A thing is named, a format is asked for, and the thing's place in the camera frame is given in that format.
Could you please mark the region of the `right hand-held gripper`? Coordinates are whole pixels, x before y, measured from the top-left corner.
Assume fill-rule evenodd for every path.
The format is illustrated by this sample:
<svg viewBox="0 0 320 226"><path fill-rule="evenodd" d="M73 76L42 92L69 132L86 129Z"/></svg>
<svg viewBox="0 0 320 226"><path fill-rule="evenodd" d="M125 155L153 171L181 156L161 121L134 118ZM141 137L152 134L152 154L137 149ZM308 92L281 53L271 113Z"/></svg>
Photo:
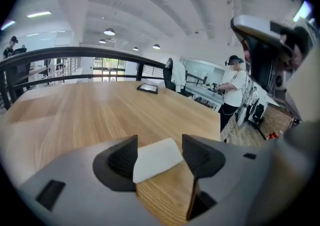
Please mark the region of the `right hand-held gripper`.
<svg viewBox="0 0 320 226"><path fill-rule="evenodd" d="M249 15L233 17L230 27L248 49L251 78L300 120L320 120L320 44L292 70L286 68L294 53L290 28Z"/></svg>

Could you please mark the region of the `black office chair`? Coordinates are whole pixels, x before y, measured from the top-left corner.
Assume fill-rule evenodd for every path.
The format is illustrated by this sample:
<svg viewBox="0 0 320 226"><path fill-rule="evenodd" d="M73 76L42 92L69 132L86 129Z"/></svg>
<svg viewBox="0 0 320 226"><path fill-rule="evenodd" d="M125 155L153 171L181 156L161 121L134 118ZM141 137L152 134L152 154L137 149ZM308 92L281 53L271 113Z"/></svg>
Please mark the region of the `black office chair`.
<svg viewBox="0 0 320 226"><path fill-rule="evenodd" d="M172 67L173 67L173 59L169 58L167 60L167 63L165 65L165 68L163 69L163 78L164 78L164 84L167 89L170 89L172 91L175 91L175 85L171 82L172 78ZM181 90L180 94L185 95L186 87Z"/></svg>
<svg viewBox="0 0 320 226"><path fill-rule="evenodd" d="M264 105L258 104L255 108L254 114L252 115L252 119L255 124L259 124L262 121L262 114L264 112Z"/></svg>

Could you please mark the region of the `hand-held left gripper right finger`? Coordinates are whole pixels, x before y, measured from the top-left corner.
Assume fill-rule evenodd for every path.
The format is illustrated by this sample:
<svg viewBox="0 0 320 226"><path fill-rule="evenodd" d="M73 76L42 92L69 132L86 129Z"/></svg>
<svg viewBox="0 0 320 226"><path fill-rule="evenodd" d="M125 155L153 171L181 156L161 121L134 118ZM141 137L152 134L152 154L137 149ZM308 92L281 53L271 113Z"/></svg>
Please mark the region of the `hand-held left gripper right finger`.
<svg viewBox="0 0 320 226"><path fill-rule="evenodd" d="M182 155L194 177L187 226L265 226L257 206L263 147L184 134Z"/></svg>

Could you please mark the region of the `white cloth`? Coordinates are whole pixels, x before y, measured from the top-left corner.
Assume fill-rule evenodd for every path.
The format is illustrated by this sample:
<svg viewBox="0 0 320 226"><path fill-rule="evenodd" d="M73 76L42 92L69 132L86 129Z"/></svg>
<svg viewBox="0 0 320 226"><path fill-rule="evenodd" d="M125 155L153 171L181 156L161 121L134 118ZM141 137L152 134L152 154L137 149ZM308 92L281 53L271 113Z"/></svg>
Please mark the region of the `white cloth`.
<svg viewBox="0 0 320 226"><path fill-rule="evenodd" d="M171 82L175 85L175 91L180 93L186 86L186 69L178 60L172 61Z"/></svg>

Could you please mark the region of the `white table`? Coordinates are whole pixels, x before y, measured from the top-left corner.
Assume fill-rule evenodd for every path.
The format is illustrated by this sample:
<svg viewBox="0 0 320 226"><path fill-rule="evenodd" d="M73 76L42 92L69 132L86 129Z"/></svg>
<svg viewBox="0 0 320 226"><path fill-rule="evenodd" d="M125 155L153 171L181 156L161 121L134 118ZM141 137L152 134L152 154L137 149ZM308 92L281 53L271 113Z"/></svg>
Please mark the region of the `white table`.
<svg viewBox="0 0 320 226"><path fill-rule="evenodd" d="M223 97L209 89L206 89L196 83L186 83L185 89L193 94L192 99L208 106L209 108L219 111L224 103Z"/></svg>

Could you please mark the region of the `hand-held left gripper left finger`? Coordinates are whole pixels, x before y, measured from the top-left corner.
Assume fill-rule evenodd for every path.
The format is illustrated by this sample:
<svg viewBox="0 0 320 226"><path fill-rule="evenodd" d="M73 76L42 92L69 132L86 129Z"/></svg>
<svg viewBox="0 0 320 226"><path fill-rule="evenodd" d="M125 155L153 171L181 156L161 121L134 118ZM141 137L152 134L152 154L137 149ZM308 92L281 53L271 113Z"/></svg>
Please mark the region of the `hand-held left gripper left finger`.
<svg viewBox="0 0 320 226"><path fill-rule="evenodd" d="M46 226L161 226L133 182L138 137L75 149L30 177L19 194Z"/></svg>

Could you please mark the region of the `long ceiling light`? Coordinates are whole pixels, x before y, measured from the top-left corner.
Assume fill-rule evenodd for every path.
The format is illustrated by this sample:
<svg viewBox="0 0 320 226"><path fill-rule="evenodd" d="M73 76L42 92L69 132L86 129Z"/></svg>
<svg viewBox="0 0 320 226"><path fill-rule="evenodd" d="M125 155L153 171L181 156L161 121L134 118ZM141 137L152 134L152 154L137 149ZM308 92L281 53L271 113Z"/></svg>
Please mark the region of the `long ceiling light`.
<svg viewBox="0 0 320 226"><path fill-rule="evenodd" d="M50 11L45 11L45 12L38 12L34 14L27 15L28 18L36 18L36 17L41 17L41 16L47 16L51 15Z"/></svg>
<svg viewBox="0 0 320 226"><path fill-rule="evenodd" d="M0 30L1 30L1 31L4 31L5 29L7 29L8 27L12 26L12 25L15 24L15 23L16 23L16 22L13 21L13 20L8 20L7 22L5 22L5 23L1 26Z"/></svg>
<svg viewBox="0 0 320 226"><path fill-rule="evenodd" d="M300 19L306 19L312 13L312 6L309 2L304 1L295 14L293 21L298 22Z"/></svg>

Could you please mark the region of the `white card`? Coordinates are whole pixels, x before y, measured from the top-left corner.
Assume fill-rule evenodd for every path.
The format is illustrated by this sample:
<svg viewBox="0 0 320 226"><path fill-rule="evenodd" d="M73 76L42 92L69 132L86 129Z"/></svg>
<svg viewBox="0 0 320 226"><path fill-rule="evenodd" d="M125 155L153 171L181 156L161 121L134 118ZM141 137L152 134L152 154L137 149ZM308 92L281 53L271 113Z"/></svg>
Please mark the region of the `white card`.
<svg viewBox="0 0 320 226"><path fill-rule="evenodd" d="M182 162L183 157L172 138L137 149L132 180L138 184L161 174Z"/></svg>

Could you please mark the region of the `black metal railing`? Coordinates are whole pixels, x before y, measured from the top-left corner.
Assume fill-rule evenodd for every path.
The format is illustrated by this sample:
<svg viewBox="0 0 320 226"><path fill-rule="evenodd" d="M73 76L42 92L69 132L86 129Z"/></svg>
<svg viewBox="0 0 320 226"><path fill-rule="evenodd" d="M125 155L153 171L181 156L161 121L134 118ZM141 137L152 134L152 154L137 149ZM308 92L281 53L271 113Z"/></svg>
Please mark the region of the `black metal railing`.
<svg viewBox="0 0 320 226"><path fill-rule="evenodd" d="M12 69L15 66L27 64L35 61L42 61L48 59L64 59L64 58L81 58L81 57L100 57L118 59L127 62L137 63L137 73L135 75L123 75L124 78L134 78L137 81L146 79L143 76L144 66L151 66L163 69L165 64L147 59L141 56L130 54L127 52L120 52L115 50L98 49L92 47L57 47L47 48L41 50L30 51L14 55L0 62L0 95L2 96L4 108L8 110L11 105L18 99L15 89L21 89L26 86L34 86L42 83L49 83L60 80L95 78L98 75L84 74L84 75L68 75L53 78L46 78L42 80L21 83L21 79L12 79Z"/></svg>

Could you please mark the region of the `black framed tablet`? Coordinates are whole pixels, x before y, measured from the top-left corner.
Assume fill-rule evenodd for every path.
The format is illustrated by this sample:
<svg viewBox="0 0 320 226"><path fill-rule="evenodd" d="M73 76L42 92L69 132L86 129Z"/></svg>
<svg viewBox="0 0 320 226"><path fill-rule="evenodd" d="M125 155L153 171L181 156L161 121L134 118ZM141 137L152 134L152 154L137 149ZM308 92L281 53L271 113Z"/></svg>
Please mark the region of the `black framed tablet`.
<svg viewBox="0 0 320 226"><path fill-rule="evenodd" d="M152 93L152 94L157 94L158 93L158 86L148 84L148 83L142 83L137 87L137 90Z"/></svg>

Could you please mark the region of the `glass entrance door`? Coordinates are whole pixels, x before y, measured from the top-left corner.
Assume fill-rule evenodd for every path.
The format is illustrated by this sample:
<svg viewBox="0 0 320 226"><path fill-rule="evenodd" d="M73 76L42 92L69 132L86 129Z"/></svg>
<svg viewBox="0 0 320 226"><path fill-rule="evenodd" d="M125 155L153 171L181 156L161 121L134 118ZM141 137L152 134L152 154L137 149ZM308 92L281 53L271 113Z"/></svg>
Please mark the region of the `glass entrance door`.
<svg viewBox="0 0 320 226"><path fill-rule="evenodd" d="M94 82L115 82L124 81L124 77L120 75L125 74L126 61L111 58L98 58L93 59L93 74L98 75L94 77Z"/></svg>

